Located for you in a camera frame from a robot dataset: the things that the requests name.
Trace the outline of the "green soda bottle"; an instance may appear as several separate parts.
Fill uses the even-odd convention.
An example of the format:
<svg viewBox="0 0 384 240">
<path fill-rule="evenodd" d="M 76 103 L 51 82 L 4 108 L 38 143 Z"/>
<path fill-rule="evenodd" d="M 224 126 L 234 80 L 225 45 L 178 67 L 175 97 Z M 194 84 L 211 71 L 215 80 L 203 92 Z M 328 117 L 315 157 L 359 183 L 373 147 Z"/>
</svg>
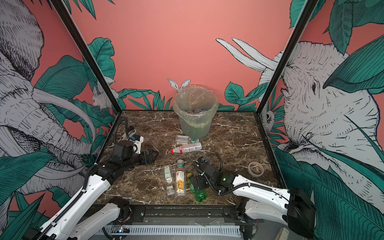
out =
<svg viewBox="0 0 384 240">
<path fill-rule="evenodd" d="M 187 179 L 189 183 L 189 187 L 193 194 L 195 195 L 196 200 L 198 203 L 203 202 L 207 199 L 207 193 L 205 190 L 201 190 L 198 185 L 194 184 L 195 177 L 192 173 L 187 174 Z"/>
</svg>

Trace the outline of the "sunflower label tea bottle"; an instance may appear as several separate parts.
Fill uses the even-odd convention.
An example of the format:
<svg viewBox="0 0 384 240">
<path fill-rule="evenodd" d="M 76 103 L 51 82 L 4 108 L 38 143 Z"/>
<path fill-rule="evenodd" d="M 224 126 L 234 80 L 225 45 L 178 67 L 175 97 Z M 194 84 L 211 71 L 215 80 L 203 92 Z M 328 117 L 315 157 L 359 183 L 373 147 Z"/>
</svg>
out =
<svg viewBox="0 0 384 240">
<path fill-rule="evenodd" d="M 176 196 L 182 197 L 186 193 L 185 165 L 183 160 L 177 161 L 176 169 Z"/>
</svg>

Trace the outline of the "clear bottle green white label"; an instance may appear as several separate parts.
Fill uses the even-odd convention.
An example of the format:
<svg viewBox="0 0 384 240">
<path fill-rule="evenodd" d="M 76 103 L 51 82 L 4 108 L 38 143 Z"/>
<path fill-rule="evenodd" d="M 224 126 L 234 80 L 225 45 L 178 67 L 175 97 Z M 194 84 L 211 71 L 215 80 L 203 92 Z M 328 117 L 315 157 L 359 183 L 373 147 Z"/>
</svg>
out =
<svg viewBox="0 0 384 240">
<path fill-rule="evenodd" d="M 170 165 L 163 166 L 163 178 L 165 183 L 165 190 L 168 196 L 175 194 L 174 188 L 174 174 L 173 169 Z"/>
</svg>

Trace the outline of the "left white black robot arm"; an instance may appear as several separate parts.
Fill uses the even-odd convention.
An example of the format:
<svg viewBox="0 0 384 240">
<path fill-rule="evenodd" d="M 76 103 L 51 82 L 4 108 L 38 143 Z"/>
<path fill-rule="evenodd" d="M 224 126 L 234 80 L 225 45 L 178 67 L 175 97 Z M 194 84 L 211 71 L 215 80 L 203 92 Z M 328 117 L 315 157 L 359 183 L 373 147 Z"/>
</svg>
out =
<svg viewBox="0 0 384 240">
<path fill-rule="evenodd" d="M 143 137 L 133 136 L 114 144 L 110 157 L 92 166 L 82 188 L 65 206 L 39 229 L 29 228 L 24 240 L 88 240 L 107 224 L 124 223 L 132 216 L 129 201 L 114 197 L 98 212 L 82 220 L 94 202 L 121 177 L 136 166 L 153 164 L 156 150 L 142 150 Z"/>
</svg>

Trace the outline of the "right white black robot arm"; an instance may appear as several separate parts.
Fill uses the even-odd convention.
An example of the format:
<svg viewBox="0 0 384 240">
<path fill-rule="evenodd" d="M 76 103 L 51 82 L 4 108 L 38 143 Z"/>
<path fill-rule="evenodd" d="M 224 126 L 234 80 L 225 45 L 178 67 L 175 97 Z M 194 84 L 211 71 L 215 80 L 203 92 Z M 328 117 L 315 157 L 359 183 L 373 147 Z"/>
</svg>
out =
<svg viewBox="0 0 384 240">
<path fill-rule="evenodd" d="M 240 220 L 268 220 L 283 224 L 304 238 L 315 237 L 316 206 L 301 189 L 259 184 L 237 173 L 217 170 L 203 158 L 192 165 L 199 174 L 194 180 L 195 188 L 211 188 L 220 197 L 233 194 L 245 198 L 238 210 Z"/>
</svg>

